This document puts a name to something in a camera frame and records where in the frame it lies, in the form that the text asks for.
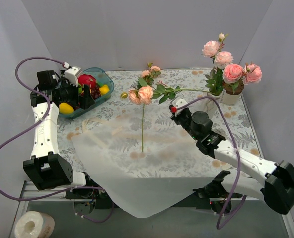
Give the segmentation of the peach rose stem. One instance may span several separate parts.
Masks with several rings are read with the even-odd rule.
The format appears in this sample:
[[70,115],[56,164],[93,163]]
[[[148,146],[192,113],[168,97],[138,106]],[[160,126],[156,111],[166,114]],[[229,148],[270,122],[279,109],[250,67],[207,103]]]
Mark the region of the peach rose stem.
[[155,85],[148,85],[145,83],[141,86],[139,83],[133,85],[128,92],[123,92],[120,95],[121,99],[129,99],[133,104],[136,105],[150,105],[153,100],[159,99],[158,103],[162,104],[167,100],[173,100],[180,92],[203,92],[201,89],[189,89],[181,88],[180,86],[169,87],[164,83],[157,83]]

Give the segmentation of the pink rose stem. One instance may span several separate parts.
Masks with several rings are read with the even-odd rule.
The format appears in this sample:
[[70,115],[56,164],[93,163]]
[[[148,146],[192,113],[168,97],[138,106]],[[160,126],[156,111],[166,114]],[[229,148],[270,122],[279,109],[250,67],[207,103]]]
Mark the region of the pink rose stem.
[[202,55],[212,59],[213,69],[205,75],[205,87],[211,95],[218,96],[223,91],[223,71],[233,64],[233,55],[231,52],[223,51],[225,39],[228,34],[220,33],[218,40],[206,42],[202,48]]
[[242,93],[245,85],[259,83],[262,76],[262,70],[256,64],[246,64],[245,67],[231,64],[223,71],[223,87],[226,93],[239,95]]

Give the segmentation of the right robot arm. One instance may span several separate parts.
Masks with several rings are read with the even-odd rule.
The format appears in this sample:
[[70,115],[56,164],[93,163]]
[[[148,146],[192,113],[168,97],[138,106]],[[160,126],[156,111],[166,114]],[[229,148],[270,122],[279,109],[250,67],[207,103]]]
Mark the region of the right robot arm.
[[212,131],[212,121],[206,112],[190,112],[188,108],[170,106],[171,119],[196,141],[196,147],[213,159],[226,162],[245,172],[262,186],[257,193],[275,212],[285,215],[294,205],[294,167],[279,164],[236,150],[224,136]]

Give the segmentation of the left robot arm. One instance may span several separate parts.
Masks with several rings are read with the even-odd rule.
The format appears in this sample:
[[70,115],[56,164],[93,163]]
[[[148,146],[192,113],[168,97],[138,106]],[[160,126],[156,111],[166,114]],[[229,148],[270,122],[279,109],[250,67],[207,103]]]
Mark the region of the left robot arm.
[[79,92],[78,79],[82,74],[76,66],[65,70],[60,79],[52,70],[37,73],[39,83],[30,94],[37,126],[31,158],[23,162],[23,169],[38,190],[76,187],[82,198],[89,198],[94,192],[89,176],[72,169],[60,155],[57,142],[59,105],[72,103],[87,109],[95,104],[89,86]]

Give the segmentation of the pink artificial flower bouquet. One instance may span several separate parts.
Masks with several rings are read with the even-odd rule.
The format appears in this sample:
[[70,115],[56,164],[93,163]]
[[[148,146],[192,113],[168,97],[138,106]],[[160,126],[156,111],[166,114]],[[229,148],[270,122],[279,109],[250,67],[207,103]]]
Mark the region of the pink artificial flower bouquet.
[[144,152],[144,116],[145,106],[151,103],[153,97],[153,83],[154,78],[161,75],[161,69],[153,66],[153,63],[148,63],[148,70],[142,72],[141,77],[138,79],[137,90],[135,97],[138,99],[138,105],[143,106],[142,124],[141,124],[141,152]]

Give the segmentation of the white paper bouquet wrap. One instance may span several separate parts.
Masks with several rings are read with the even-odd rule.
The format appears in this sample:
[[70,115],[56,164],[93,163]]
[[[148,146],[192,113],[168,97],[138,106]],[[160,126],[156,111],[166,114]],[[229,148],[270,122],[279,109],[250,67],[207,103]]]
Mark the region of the white paper bouquet wrap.
[[216,173],[211,159],[168,113],[86,119],[72,142],[90,177],[137,218],[178,203]]

